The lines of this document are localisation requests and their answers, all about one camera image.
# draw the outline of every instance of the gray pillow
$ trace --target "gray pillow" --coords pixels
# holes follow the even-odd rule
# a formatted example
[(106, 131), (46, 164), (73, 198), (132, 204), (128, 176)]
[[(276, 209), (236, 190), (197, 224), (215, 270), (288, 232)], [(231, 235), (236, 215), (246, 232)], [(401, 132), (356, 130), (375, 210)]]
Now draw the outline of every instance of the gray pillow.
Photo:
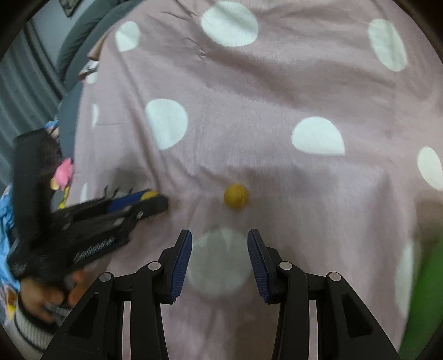
[(63, 83), (66, 90), (71, 90), (78, 82), (78, 73), (88, 62), (88, 53), (102, 37), (102, 35), (113, 26), (118, 20), (130, 12), (141, 0), (128, 0), (121, 3), (108, 11), (108, 13), (96, 24), (94, 29), (89, 33), (88, 37), (78, 48), (76, 54), (72, 57), (72, 61), (66, 69)]
[(75, 132), (82, 90), (83, 83), (77, 82), (76, 86), (63, 98), (57, 111), (60, 147), (64, 158), (74, 159)]
[(57, 58), (56, 70), (62, 80), (65, 79), (66, 70), (72, 58), (91, 31), (111, 9), (121, 2), (122, 0), (96, 0), (78, 18), (64, 40)]

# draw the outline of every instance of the person's hand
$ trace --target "person's hand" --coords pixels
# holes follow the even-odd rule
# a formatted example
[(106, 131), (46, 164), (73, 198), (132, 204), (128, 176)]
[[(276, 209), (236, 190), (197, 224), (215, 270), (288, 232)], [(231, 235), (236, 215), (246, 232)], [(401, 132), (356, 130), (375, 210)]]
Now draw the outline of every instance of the person's hand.
[[(71, 277), (75, 283), (75, 287), (69, 293), (68, 304), (75, 306), (88, 287), (84, 283), (83, 269), (75, 271)], [(44, 309), (43, 305), (46, 302), (61, 305), (65, 299), (65, 294), (56, 287), (41, 284), (32, 278), (26, 278), (20, 282), (20, 297), (23, 306), (31, 315), (47, 323), (51, 323), (54, 319)]]

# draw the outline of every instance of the picture frame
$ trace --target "picture frame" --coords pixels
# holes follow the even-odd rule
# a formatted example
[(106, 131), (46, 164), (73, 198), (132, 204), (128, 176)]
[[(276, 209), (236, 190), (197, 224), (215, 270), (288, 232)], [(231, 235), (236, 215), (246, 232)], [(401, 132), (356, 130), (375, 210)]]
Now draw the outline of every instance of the picture frame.
[(82, 0), (58, 0), (67, 17), (71, 17)]

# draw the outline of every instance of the pink toy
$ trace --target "pink toy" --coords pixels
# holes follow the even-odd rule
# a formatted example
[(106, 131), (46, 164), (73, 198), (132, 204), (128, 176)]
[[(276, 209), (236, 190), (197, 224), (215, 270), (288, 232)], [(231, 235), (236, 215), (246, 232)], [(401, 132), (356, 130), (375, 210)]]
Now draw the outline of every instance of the pink toy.
[(68, 158), (55, 171), (54, 180), (62, 191), (71, 181), (73, 170), (72, 160)]

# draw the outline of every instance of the pink polka dot blanket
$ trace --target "pink polka dot blanket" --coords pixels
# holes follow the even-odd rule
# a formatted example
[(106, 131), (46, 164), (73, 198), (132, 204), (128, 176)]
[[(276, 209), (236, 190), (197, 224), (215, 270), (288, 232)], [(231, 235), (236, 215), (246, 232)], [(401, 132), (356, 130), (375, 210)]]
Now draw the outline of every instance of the pink polka dot blanket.
[[(162, 308), (171, 359), (271, 358), (278, 306), (258, 296), (252, 228), (305, 272), (341, 273), (399, 347), (419, 225), (443, 200), (443, 65), (393, 1), (148, 0), (91, 57), (69, 201), (106, 186), (170, 199), (95, 274), (192, 232), (182, 296)], [(232, 184), (241, 208), (223, 201)]]

